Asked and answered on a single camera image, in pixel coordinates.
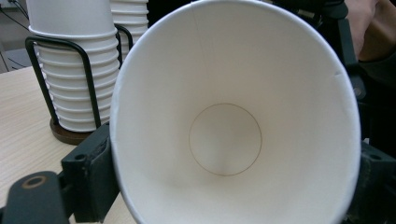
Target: black cable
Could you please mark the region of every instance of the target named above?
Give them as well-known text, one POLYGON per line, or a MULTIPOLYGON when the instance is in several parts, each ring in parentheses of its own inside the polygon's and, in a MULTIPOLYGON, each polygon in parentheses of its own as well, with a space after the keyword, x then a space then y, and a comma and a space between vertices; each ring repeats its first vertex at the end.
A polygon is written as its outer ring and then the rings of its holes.
POLYGON ((29 15, 27 14, 26 10, 21 6, 21 4, 17 1, 12 1, 12 3, 20 10, 24 17, 29 20, 29 15))
POLYGON ((21 66, 21 67, 26 67, 25 65, 21 65, 20 63, 17 63, 17 62, 15 62, 14 60, 12 60, 12 59, 10 59, 10 58, 8 58, 8 59, 9 59, 10 61, 14 62, 15 64, 21 66))
POLYGON ((3 9, 2 9, 1 7, 0 7, 0 11, 1 11, 5 16, 7 16, 10 20, 15 21, 19 26, 21 26, 21 27, 23 27, 25 30, 29 31, 29 29, 26 28, 26 26, 20 24, 18 21, 14 20, 14 19, 12 19, 12 17, 8 16, 8 14, 7 14, 5 11, 3 11, 3 9))

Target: black wire cup holder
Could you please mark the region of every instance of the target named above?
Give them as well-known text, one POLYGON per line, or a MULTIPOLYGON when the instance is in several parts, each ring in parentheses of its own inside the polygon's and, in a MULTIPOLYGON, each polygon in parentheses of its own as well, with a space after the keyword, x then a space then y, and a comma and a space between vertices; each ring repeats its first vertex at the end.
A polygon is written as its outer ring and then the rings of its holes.
MULTIPOLYGON (((133 46, 132 36, 127 29, 122 26, 116 25, 116 28, 119 32, 123 32, 127 35, 129 41, 129 49, 133 46)), ((121 54, 121 46, 120 46, 120 34, 116 33, 116 38, 119 41, 117 45, 117 51, 119 52, 118 60, 120 61, 120 67, 122 66, 122 54, 121 54)), ((44 99, 47 104, 47 108, 50 114, 50 121, 49 126, 52 130, 52 134, 61 142, 71 144, 71 145, 78 145, 81 143, 85 138, 87 138, 92 132, 88 133, 75 133, 66 130, 59 124, 58 116, 56 115, 55 107, 52 103, 52 99, 50 96, 49 89, 47 88, 46 80, 44 79, 43 72, 41 70, 40 64, 38 62, 37 56, 35 54, 35 45, 40 45, 41 47, 53 47, 53 48, 64 48, 64 49, 71 49, 78 53, 80 56, 85 76, 87 79, 88 91, 91 99, 92 105, 92 113, 95 121, 96 129, 99 128, 102 123, 100 120, 99 108, 96 98, 95 87, 93 84, 93 77, 92 77, 92 68, 90 59, 88 57, 87 52, 78 44, 64 40, 59 38, 52 38, 52 37, 44 37, 44 36, 28 36, 25 40, 25 47, 27 53, 29 55, 30 61, 35 71, 35 76, 37 78, 38 84, 40 86, 41 92, 43 93, 44 99)))

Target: screw hole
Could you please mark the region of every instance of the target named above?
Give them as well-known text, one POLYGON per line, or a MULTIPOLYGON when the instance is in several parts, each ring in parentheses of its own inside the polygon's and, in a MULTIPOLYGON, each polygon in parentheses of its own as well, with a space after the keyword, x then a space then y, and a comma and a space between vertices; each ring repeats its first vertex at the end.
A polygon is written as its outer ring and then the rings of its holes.
POLYGON ((33 176, 32 178, 29 178, 25 182, 23 182, 22 187, 24 189, 34 189, 37 188, 38 186, 44 184, 46 182, 47 178, 43 175, 37 175, 33 176))
POLYGON ((87 156, 83 154, 79 154, 75 157, 76 161, 85 161, 86 158, 87 156))

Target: white cup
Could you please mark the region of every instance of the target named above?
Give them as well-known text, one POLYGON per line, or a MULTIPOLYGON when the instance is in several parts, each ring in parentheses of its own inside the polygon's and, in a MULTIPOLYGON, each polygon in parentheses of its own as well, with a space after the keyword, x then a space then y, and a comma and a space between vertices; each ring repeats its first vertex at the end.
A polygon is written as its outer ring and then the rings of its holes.
MULTIPOLYGON (((96 130, 94 119, 68 119, 58 115, 59 124, 68 131, 76 133, 87 133, 96 130)), ((101 117, 101 124, 108 122, 109 116, 101 117)))
POLYGON ((113 161, 136 223, 345 216, 361 160, 356 98, 329 44, 292 13, 241 0, 175 10, 129 53, 112 99, 113 161))
MULTIPOLYGON (((66 86, 66 87, 76 87, 76 88, 84 88, 87 87, 87 78, 84 75, 81 76, 63 76, 63 75, 57 75, 57 74, 52 74, 45 69, 43 69, 44 74, 46 75, 46 80, 48 83, 51 83, 56 86, 66 86)), ((117 78, 117 75, 119 73, 119 68, 114 67, 111 69, 108 69, 107 71, 94 74, 92 75, 93 77, 93 83, 95 85, 102 85, 104 83, 107 83, 115 78, 117 78)))
POLYGON ((149 28, 148 23, 138 23, 138 24, 128 24, 128 23, 118 23, 118 25, 123 26, 125 29, 129 31, 131 34, 136 34, 136 33, 145 33, 147 29, 149 28))
POLYGON ((148 11, 147 2, 110 1, 111 10, 115 11, 148 11))
MULTIPOLYGON (((49 93, 53 96, 52 102, 63 108, 92 109, 92 103, 90 97, 84 97, 84 98, 64 97, 62 95, 57 95, 56 93, 53 93, 51 90, 49 90, 49 93)), ((110 104, 112 94, 113 91, 109 91, 102 95, 96 95, 98 107, 110 104)))
POLYGON ((149 22, 148 11, 143 12, 129 12, 129 11, 112 11, 113 21, 116 24, 133 23, 140 24, 143 22, 149 22))
MULTIPOLYGON (((43 63, 43 69, 49 72, 50 74, 73 76, 73 77, 85 76, 85 70, 82 64, 79 66, 70 66, 69 64, 62 64, 62 63, 43 60, 41 57, 38 57, 38 59, 43 63)), ((120 62, 118 61, 118 55, 117 55, 117 57, 110 58, 106 62, 91 64, 91 70, 92 70, 92 74, 95 75, 119 66, 120 66, 120 62)))
MULTIPOLYGON (((116 83, 116 79, 117 78, 115 77, 113 78, 113 80, 110 80, 107 83, 94 85, 96 95, 101 95, 109 91, 113 91, 114 84, 116 83)), ((51 90, 51 92, 56 95, 62 95, 65 97, 73 97, 73 98, 90 97, 90 92, 88 90, 87 85, 85 87, 58 86, 53 83, 50 83, 49 81, 47 81, 47 84, 49 84, 49 89, 51 90)))
MULTIPOLYGON (((143 35, 143 33, 144 32, 140 32, 140 33, 136 32, 131 34, 132 41, 136 43, 139 40, 139 38, 143 35)), ((128 37, 125 34, 120 33, 120 41, 121 41, 121 45, 125 46, 128 43, 128 37)))
POLYGON ((108 0, 27 0, 27 7, 36 35, 92 39, 117 32, 108 0))
MULTIPOLYGON (((66 119, 92 119, 93 118, 93 112, 91 109, 68 109, 68 108, 63 108, 59 105, 54 104, 55 109, 56 109, 56 114, 59 116, 62 116, 63 118, 66 119)), ((99 114, 100 117, 105 117, 110 114, 110 105, 103 105, 99 107, 99 114)))
MULTIPOLYGON (((115 45, 103 48, 101 51, 86 51, 90 59, 90 63, 96 64, 106 61, 108 58, 118 55, 117 51, 118 43, 115 45)), ((41 59, 46 61, 53 61, 57 63, 67 63, 67 64, 81 64, 82 59, 80 55, 73 50, 66 49, 50 49, 46 47, 37 46, 38 53, 41 59)))

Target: person's hand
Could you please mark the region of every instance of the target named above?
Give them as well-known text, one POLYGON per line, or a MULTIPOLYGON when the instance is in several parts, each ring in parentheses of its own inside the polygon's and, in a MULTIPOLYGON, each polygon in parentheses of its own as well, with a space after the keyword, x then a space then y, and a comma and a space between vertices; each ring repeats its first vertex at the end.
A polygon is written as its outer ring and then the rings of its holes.
POLYGON ((361 61, 396 50, 396 7, 389 0, 345 0, 355 55, 361 61))

